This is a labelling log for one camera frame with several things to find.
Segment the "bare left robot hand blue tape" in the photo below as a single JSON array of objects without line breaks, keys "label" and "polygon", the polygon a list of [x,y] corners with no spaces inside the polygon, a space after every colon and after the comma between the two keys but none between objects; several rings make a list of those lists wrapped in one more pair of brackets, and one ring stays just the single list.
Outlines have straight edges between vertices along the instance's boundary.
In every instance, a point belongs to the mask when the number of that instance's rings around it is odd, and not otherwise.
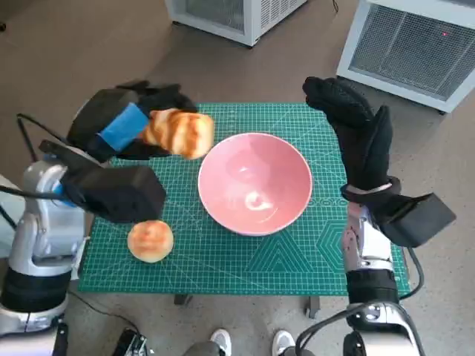
[{"label": "bare left robot hand blue tape", "polygon": [[181,109],[196,113],[179,84],[153,85],[134,80],[96,92],[77,112],[67,141],[100,163],[120,159],[148,160],[170,153],[140,138],[152,111]]}]

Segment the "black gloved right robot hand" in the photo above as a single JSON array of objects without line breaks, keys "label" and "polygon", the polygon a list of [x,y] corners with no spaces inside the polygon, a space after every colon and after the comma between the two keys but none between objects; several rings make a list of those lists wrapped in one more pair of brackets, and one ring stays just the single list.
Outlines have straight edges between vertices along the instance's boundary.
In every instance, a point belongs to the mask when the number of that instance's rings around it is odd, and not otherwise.
[{"label": "black gloved right robot hand", "polygon": [[364,96],[336,78],[309,76],[302,89],[306,103],[324,112],[335,131],[347,184],[363,191],[388,184],[393,137],[389,107],[374,111]]}]

